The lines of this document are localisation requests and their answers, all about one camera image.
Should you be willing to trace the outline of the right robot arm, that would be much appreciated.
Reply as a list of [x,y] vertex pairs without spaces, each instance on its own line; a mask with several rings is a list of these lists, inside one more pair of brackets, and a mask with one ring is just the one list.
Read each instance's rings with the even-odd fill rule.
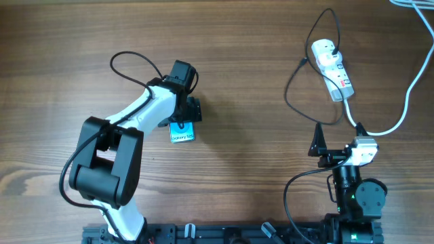
[[328,213],[321,221],[320,243],[384,243],[381,223],[387,187],[374,178],[362,179],[360,168],[373,162],[379,146],[372,136],[356,125],[357,135],[341,150],[329,150],[321,124],[316,124],[308,156],[319,157],[318,167],[332,171],[328,183],[331,200],[338,213]]

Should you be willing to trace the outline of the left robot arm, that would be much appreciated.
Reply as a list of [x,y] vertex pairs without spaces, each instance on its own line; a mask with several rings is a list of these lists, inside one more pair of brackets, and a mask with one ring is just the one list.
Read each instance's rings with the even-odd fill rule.
[[180,128],[202,120],[200,101],[190,94],[198,72],[175,61],[171,72],[144,85],[144,93],[121,112],[82,125],[75,152],[62,178],[99,210],[116,243],[147,243],[146,218],[138,211],[138,187],[144,139],[157,127]]

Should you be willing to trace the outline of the Galaxy smartphone with cyan screen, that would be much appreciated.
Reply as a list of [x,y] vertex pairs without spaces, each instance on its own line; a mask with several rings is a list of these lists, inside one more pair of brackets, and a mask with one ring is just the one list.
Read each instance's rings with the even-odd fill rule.
[[172,143],[190,142],[195,139],[193,123],[171,123],[170,140]]

